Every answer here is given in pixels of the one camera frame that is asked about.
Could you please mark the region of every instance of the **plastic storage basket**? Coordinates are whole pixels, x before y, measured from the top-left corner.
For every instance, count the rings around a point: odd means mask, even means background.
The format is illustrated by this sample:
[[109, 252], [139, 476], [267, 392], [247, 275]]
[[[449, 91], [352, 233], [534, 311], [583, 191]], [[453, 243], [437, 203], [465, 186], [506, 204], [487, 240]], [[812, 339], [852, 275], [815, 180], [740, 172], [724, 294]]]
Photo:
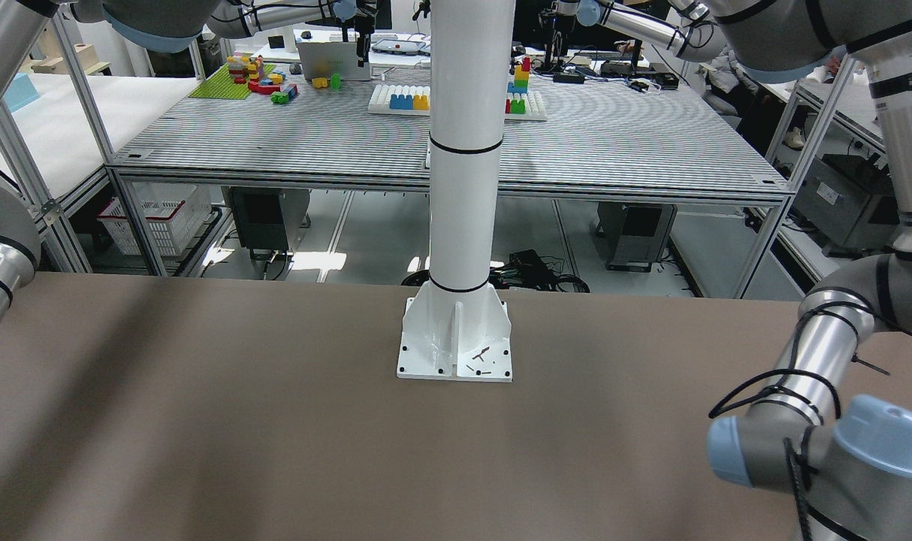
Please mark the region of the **plastic storage basket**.
[[[149, 187], [140, 198], [146, 196], [149, 200], [141, 205], [159, 252], [164, 256], [178, 256], [212, 212], [208, 189], [194, 185], [161, 184]], [[139, 255], [136, 237], [119, 199], [112, 198], [95, 218], [109, 230], [109, 235], [123, 254]]]

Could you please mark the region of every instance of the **computer case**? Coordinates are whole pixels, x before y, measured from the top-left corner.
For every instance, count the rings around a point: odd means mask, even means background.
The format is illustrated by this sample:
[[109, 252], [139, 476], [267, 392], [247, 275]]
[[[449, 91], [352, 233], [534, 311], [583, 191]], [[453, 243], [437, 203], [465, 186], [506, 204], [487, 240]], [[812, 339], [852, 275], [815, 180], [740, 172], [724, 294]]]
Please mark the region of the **computer case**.
[[597, 234], [606, 239], [606, 267], [611, 271], [649, 273], [669, 242], [676, 206], [600, 202]]
[[891, 179], [862, 156], [814, 160], [793, 208], [829, 237], [827, 254], [882, 249], [899, 225]]
[[223, 188], [244, 249], [295, 251], [309, 209], [308, 189]]

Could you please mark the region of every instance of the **white lego baseplate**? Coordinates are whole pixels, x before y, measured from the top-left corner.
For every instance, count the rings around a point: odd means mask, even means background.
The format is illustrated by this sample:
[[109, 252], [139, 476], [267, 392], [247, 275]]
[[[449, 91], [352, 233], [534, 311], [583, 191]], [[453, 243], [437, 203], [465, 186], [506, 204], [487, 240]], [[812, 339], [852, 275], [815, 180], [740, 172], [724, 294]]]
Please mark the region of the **white lego baseplate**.
[[[429, 110], [418, 109], [391, 109], [390, 102], [393, 95], [402, 96], [428, 96]], [[508, 100], [522, 100], [526, 106], [526, 113], [507, 113], [508, 120], [549, 120], [546, 116], [546, 106], [542, 101], [539, 92], [528, 92], [524, 95], [519, 93], [508, 93]], [[432, 110], [432, 97], [429, 86], [405, 86], [405, 85], [377, 85], [373, 90], [373, 97], [370, 97], [370, 113], [374, 114], [401, 114], [401, 116], [429, 116]]]

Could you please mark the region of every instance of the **blue box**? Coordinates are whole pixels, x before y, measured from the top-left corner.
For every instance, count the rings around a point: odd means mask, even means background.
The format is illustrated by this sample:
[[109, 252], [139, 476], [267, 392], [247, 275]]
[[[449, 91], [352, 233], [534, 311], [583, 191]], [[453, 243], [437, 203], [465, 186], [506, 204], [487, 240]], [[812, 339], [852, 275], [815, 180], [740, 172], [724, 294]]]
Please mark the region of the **blue box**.
[[29, 76], [16, 73], [16, 78], [10, 83], [9, 89], [5, 90], [5, 103], [9, 110], [14, 113], [37, 99], [38, 91]]

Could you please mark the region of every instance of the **brown table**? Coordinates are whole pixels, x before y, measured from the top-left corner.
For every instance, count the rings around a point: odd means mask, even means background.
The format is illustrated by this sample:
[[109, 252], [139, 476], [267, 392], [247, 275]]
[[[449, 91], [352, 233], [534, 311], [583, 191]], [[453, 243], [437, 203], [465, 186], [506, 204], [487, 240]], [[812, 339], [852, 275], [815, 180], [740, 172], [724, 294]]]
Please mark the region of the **brown table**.
[[[785, 540], [711, 405], [795, 305], [507, 292], [515, 382], [397, 379], [405, 288], [41, 274], [0, 328], [0, 540]], [[912, 408], [912, 340], [858, 391]]]

